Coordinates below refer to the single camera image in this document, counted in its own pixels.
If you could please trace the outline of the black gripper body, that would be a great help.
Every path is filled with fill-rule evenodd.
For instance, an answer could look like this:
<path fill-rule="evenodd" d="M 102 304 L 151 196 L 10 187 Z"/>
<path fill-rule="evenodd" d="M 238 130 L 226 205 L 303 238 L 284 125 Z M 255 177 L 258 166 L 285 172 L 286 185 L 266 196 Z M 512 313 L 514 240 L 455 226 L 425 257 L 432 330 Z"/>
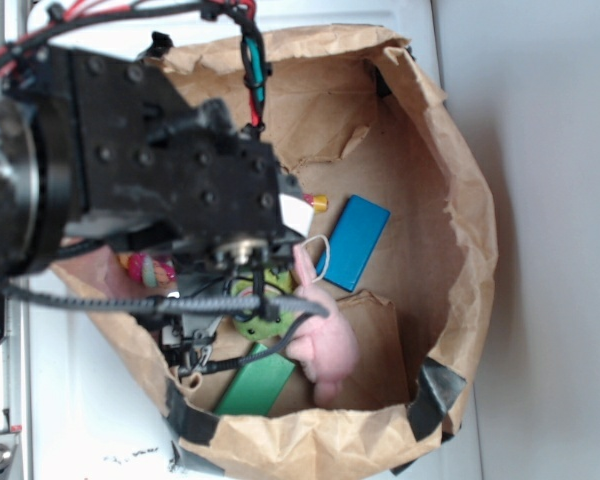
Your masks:
<path fill-rule="evenodd" d="M 191 106 L 157 68 L 86 51 L 53 47 L 31 70 L 38 254 L 145 254 L 186 293 L 291 265 L 302 235 L 283 202 L 298 184 L 223 101 Z"/>

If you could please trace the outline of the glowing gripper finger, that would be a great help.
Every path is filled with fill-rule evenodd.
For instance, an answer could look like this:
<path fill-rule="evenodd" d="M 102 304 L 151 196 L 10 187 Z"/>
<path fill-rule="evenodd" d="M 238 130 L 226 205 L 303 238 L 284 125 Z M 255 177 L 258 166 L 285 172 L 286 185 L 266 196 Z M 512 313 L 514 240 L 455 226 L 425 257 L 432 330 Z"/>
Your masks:
<path fill-rule="evenodd" d="M 283 225 L 299 235 L 308 235 L 314 219 L 313 206 L 288 194 L 280 194 L 278 198 Z"/>

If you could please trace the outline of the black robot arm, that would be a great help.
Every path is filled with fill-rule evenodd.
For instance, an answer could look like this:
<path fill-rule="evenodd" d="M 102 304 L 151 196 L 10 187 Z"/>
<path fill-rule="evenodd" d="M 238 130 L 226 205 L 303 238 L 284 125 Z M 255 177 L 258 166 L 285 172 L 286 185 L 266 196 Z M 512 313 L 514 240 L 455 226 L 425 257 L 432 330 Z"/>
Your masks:
<path fill-rule="evenodd" d="M 71 298 L 13 279 L 108 247 L 166 256 L 183 275 L 262 281 L 291 264 L 307 228 L 303 202 L 272 147 L 239 131 L 219 98 L 187 101 L 158 68 L 43 46 L 24 55 L 0 97 L 0 291 L 48 307 L 125 312 L 165 321 L 189 315 L 278 314 L 323 308 L 262 289 L 179 299 Z"/>

